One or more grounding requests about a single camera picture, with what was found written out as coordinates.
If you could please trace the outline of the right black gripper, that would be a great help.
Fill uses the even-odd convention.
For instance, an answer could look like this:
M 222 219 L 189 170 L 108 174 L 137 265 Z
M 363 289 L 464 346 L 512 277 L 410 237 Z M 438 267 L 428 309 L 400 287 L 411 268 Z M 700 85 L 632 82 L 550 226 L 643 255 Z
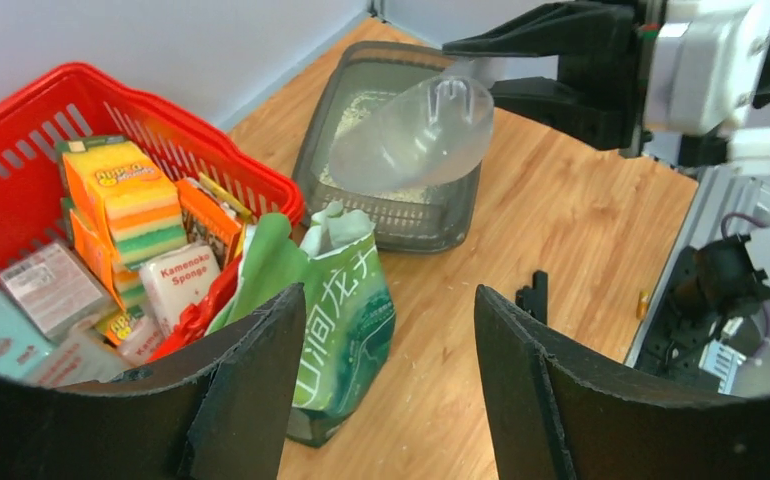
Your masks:
M 442 45 L 458 57 L 538 58 L 624 53 L 637 7 L 627 1 L 542 4 L 491 30 Z M 739 129 L 770 103 L 770 1 L 649 1 L 645 96 L 640 84 L 615 79 L 578 90 L 558 80 L 503 80 L 495 105 L 598 151 L 640 155 L 646 130 L 702 136 Z

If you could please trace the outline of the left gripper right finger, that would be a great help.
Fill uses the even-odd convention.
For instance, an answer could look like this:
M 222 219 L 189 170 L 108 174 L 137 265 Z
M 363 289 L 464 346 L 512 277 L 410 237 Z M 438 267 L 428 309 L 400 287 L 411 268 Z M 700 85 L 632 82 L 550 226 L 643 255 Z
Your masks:
M 770 479 L 770 395 L 626 367 L 475 292 L 476 350 L 503 479 Z

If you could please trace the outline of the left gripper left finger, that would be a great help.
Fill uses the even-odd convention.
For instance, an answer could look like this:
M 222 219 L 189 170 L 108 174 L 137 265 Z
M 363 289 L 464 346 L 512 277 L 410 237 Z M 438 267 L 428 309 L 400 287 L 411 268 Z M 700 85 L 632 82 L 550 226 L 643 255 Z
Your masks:
M 304 330 L 294 284 L 107 383 L 0 376 L 0 479 L 273 479 Z

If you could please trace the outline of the black bag clip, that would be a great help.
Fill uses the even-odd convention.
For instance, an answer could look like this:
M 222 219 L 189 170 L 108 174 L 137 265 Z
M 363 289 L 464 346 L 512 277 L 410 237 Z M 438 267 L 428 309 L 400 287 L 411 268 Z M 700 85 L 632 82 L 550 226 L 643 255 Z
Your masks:
M 524 285 L 515 294 L 515 304 L 533 319 L 548 325 L 549 275 L 543 270 L 532 274 L 530 285 Z

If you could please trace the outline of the green cat litter bag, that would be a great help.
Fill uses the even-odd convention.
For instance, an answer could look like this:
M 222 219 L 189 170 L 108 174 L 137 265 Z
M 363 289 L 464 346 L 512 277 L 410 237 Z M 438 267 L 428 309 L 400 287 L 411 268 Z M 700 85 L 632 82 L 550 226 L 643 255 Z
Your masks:
M 326 444 L 388 358 L 396 312 L 374 230 L 365 212 L 339 201 L 313 215 L 300 243 L 285 215 L 263 215 L 246 236 L 235 293 L 207 328 L 214 333 L 302 284 L 305 332 L 287 429 L 298 443 Z

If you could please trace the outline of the clear plastic scoop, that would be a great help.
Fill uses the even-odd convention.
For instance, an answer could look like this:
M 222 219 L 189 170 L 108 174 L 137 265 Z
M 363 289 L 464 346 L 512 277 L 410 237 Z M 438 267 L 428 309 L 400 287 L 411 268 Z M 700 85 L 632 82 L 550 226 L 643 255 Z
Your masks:
M 459 180 L 478 167 L 493 137 L 490 88 L 505 61 L 460 58 L 336 136 L 328 170 L 338 187 L 390 193 Z

